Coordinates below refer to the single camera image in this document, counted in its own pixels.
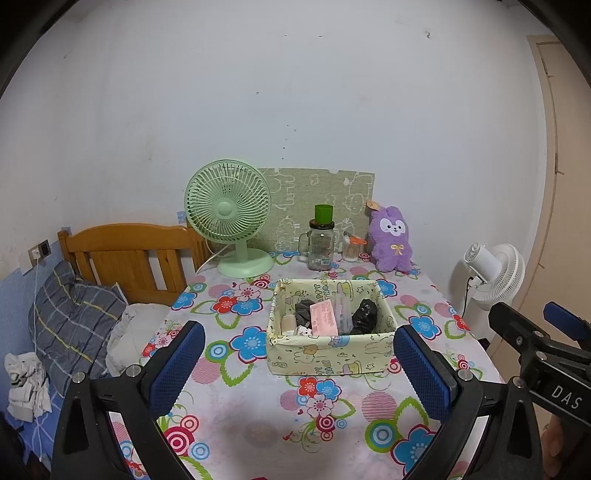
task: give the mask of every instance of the fabric storage basket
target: fabric storage basket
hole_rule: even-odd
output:
[[[355,312],[363,299],[378,306],[377,333],[342,336],[284,336],[281,319],[293,314],[302,299],[330,300],[341,284]],[[292,280],[277,282],[267,326],[267,364],[276,375],[356,375],[386,370],[398,327],[376,281]]]

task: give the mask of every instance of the plush bunny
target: plush bunny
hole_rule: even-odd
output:
[[[380,207],[371,214],[369,236],[374,242],[371,252],[380,272],[408,272],[413,265],[413,249],[408,244],[408,227],[396,207]]]

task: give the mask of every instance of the door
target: door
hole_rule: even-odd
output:
[[[576,63],[557,41],[537,44],[549,95],[544,95],[546,117],[552,131],[549,147],[556,145],[554,188],[547,230],[540,225],[541,254],[525,296],[516,301],[524,316],[539,324],[554,340],[576,345],[543,318],[543,309],[555,301],[575,315],[591,321],[591,87]],[[492,354],[505,380],[519,374],[518,354],[501,342]],[[538,422],[549,414],[538,409]]]

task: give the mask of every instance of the blue bedsheet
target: blue bedsheet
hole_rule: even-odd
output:
[[[49,396],[51,398],[52,412],[45,412],[40,417],[37,417],[38,431],[35,420],[32,422],[17,420],[8,412],[5,412],[6,420],[12,427],[15,429],[23,427],[20,436],[25,443],[25,460],[28,458],[30,451],[33,451],[38,458],[43,454],[51,459],[53,455],[53,439],[56,436],[57,421],[60,418],[61,405],[64,399],[60,397],[51,382],[49,383]]]

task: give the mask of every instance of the orange lid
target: orange lid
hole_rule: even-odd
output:
[[[351,243],[351,245],[367,245],[367,241],[363,240],[362,238],[359,238],[358,236],[353,236],[350,235],[349,236],[349,242]]]

